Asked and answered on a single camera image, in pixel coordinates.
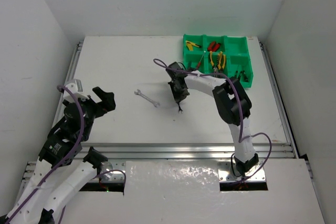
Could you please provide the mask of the red utility knife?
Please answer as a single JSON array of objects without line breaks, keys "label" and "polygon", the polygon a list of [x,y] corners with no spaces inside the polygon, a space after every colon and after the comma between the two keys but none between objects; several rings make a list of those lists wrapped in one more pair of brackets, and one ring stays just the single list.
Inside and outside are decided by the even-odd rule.
[{"label": "red utility knife", "polygon": [[220,43],[215,43],[213,44],[213,46],[211,47],[210,51],[215,52],[220,48]]},{"label": "red utility knife", "polygon": [[207,51],[210,51],[211,47],[213,46],[213,44],[217,43],[216,41],[212,41],[209,46],[207,47]]}]

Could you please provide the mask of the red utility knife top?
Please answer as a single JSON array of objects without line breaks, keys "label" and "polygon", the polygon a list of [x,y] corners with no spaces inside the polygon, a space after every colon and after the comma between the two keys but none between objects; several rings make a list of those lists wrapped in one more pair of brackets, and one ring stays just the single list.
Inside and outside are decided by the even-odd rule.
[{"label": "red utility knife top", "polygon": [[212,41],[209,46],[207,47],[207,51],[210,51],[211,47],[213,46],[213,44],[217,43],[216,41]]}]

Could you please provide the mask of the yellow utility knife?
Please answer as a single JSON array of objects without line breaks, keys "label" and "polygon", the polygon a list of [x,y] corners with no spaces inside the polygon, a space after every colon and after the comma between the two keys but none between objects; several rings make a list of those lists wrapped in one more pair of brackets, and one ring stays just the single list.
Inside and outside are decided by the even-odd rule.
[{"label": "yellow utility knife", "polygon": [[195,47],[195,48],[201,48],[201,47],[202,47],[201,45],[196,44],[196,43],[194,43],[194,42],[192,42],[192,41],[188,41],[188,40],[185,41],[185,44],[186,44],[186,47],[187,47],[187,49],[188,49],[189,51],[193,51],[193,50],[194,50],[194,47]]}]

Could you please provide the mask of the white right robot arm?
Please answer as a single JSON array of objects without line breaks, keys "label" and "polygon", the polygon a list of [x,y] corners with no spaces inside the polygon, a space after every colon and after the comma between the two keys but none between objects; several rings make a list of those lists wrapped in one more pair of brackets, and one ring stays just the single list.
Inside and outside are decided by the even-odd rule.
[{"label": "white right robot arm", "polygon": [[189,89],[214,98],[220,118],[228,124],[233,142],[236,170],[241,177],[259,162],[253,147],[249,117],[251,101],[237,78],[218,78],[203,74],[196,69],[184,70],[177,62],[170,64],[166,72],[171,78],[170,85],[177,105],[190,94]]}]

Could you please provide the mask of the yellow pliers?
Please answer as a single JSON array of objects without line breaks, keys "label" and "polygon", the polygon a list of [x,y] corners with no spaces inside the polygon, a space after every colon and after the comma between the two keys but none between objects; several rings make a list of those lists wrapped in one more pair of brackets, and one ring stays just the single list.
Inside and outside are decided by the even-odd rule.
[{"label": "yellow pliers", "polygon": [[225,65],[226,65],[226,55],[220,51],[220,53],[218,54],[218,58],[217,58],[217,68],[219,72],[223,72],[225,69]]},{"label": "yellow pliers", "polygon": [[217,58],[218,58],[218,55],[212,51],[209,52],[209,61],[210,61],[210,64],[211,64],[211,67],[213,69],[213,73],[217,73],[218,72],[218,68],[217,68]]}]

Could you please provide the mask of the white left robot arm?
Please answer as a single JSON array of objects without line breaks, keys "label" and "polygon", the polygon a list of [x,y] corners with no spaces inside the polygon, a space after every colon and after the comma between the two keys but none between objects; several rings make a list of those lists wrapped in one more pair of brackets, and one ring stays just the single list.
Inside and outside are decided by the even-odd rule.
[{"label": "white left robot arm", "polygon": [[94,120],[115,110],[114,93],[100,87],[93,92],[95,102],[73,85],[58,86],[63,93],[64,115],[47,136],[28,185],[15,207],[1,216],[1,223],[54,223],[58,211],[91,179],[100,176],[108,158],[91,147],[79,167],[57,185],[62,173],[82,150],[88,140]]}]

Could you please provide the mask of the green black precision screwdriver top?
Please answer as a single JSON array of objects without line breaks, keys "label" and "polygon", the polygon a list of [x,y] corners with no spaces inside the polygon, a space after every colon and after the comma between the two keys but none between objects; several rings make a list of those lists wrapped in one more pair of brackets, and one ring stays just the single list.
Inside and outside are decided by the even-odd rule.
[{"label": "green black precision screwdriver top", "polygon": [[242,75],[243,75],[243,77],[244,77],[244,82],[248,82],[249,79],[248,79],[248,76],[247,76],[247,74],[245,73],[245,71],[242,71]]}]

